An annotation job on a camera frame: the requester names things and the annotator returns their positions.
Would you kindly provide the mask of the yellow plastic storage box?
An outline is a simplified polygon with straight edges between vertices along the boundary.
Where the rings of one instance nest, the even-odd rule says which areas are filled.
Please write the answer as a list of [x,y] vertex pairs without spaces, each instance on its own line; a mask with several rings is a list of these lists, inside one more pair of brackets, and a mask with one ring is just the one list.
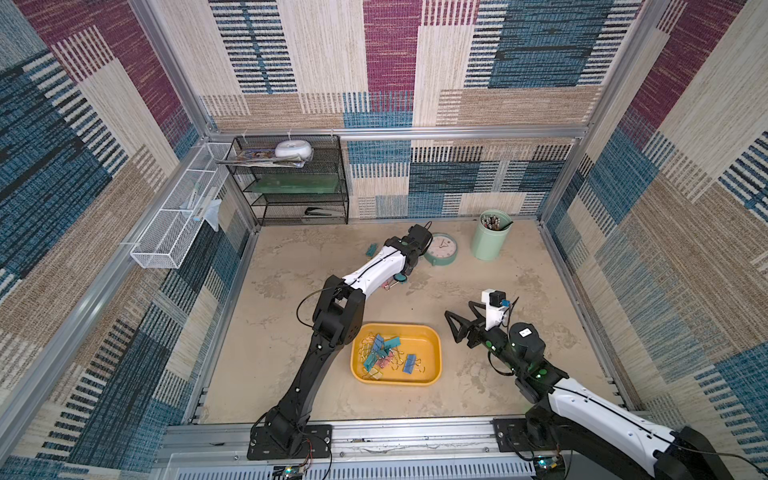
[[[370,353],[376,334],[380,334],[384,340],[394,337],[400,338],[400,345],[391,349],[394,353],[390,364],[380,370],[383,377],[378,381],[364,380],[364,362],[358,359],[358,348],[362,341],[368,343]],[[403,372],[408,354],[417,356],[416,365],[412,374]],[[420,386],[426,387],[437,382],[442,374],[442,348],[437,332],[426,325],[401,324],[401,323],[367,323],[352,343],[350,370],[353,376],[368,384],[382,384],[395,386]]]

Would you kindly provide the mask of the blue binder clip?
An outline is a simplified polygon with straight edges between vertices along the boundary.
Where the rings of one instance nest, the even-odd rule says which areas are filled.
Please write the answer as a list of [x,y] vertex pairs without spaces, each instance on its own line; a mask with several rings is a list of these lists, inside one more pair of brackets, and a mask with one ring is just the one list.
[[372,344],[372,353],[385,355],[385,340],[380,334],[376,334]]
[[415,354],[408,354],[403,366],[403,372],[408,375],[412,374],[416,365],[416,361],[417,356]]

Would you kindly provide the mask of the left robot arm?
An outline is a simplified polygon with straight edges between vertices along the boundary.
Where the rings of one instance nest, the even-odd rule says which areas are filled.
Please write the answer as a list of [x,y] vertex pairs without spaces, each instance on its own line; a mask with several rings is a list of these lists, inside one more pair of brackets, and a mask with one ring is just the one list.
[[314,400],[334,359],[360,332],[367,298],[395,276],[408,277],[432,240],[429,224],[415,224],[405,236],[387,239],[359,269],[326,279],[306,355],[285,395],[251,427],[249,460],[295,459],[312,451],[317,436],[306,428]]

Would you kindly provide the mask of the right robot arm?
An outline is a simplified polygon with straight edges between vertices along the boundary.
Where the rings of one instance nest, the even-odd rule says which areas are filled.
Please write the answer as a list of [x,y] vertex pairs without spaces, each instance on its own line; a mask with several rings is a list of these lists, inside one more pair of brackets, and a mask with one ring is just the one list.
[[532,405],[523,436],[533,450],[554,443],[621,479],[729,479],[721,454],[697,430],[675,431],[603,399],[545,357],[546,344],[530,323],[488,328],[489,308],[469,304],[469,320],[447,311],[454,340],[483,346]]

